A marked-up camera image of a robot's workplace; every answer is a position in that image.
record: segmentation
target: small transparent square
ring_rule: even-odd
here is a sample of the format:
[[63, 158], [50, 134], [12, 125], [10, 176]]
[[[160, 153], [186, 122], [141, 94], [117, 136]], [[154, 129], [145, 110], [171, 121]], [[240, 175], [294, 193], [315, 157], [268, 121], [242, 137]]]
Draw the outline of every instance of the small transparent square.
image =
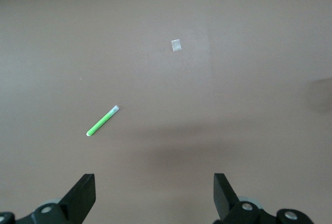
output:
[[172, 48], [173, 48], [173, 51], [178, 51], [178, 50], [181, 50], [181, 43], [180, 43], [180, 40], [173, 40], [172, 42]]

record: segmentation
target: black plastic part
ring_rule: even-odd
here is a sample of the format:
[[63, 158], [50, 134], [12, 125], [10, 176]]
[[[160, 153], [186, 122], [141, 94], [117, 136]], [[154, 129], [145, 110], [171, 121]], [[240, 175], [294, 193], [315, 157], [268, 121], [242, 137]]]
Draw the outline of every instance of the black plastic part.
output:
[[[220, 220], [214, 224], [313, 224], [304, 213], [293, 209], [281, 209], [277, 216], [266, 213], [250, 202], [240, 202], [224, 174], [214, 174], [214, 203]], [[243, 204], [250, 204], [252, 209], [246, 210]], [[291, 220], [286, 212], [293, 212], [297, 219]]]
[[[294, 214], [296, 214], [297, 219], [296, 220], [288, 219], [285, 216], [286, 212], [293, 212]], [[313, 224], [313, 222], [307, 215], [295, 209], [281, 209], [276, 214], [276, 217], [278, 218], [281, 224], [302, 224], [302, 223]]]
[[93, 174], [85, 174], [62, 198], [59, 205], [73, 224], [81, 224], [95, 203]]
[[0, 224], [82, 224], [94, 202], [94, 175], [85, 174], [58, 204], [45, 204], [19, 220], [11, 212], [0, 213]]
[[12, 224], [15, 223], [15, 216], [11, 212], [2, 212], [0, 217], [4, 218], [1, 224]]
[[221, 220], [239, 202], [232, 186], [224, 174], [214, 174], [213, 200]]

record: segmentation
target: green marker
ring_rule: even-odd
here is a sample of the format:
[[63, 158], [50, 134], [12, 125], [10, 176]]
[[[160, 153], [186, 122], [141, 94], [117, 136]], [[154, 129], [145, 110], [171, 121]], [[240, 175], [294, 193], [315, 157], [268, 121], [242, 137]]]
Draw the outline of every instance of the green marker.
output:
[[87, 136], [90, 137], [93, 135], [104, 123], [107, 122], [120, 108], [118, 106], [114, 106], [106, 115], [99, 120], [88, 132]]

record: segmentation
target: screw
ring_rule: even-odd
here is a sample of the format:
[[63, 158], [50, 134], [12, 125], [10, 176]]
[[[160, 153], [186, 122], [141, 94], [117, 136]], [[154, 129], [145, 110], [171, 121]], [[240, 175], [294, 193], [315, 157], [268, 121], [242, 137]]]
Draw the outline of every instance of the screw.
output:
[[297, 220], [297, 215], [291, 211], [287, 211], [285, 216], [290, 220]]
[[41, 212], [42, 214], [45, 214], [45, 213], [50, 212], [51, 209], [52, 209], [51, 207], [44, 207], [40, 212]]
[[249, 203], [243, 203], [242, 208], [247, 211], [253, 210], [253, 207]]

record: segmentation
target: table surface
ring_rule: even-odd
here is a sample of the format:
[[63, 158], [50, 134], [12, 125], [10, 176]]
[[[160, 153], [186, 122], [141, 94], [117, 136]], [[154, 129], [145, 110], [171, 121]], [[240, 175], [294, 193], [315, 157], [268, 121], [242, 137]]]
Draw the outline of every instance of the table surface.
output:
[[331, 33], [331, 0], [0, 0], [0, 210], [94, 173], [85, 223], [207, 224], [218, 172], [329, 223]]

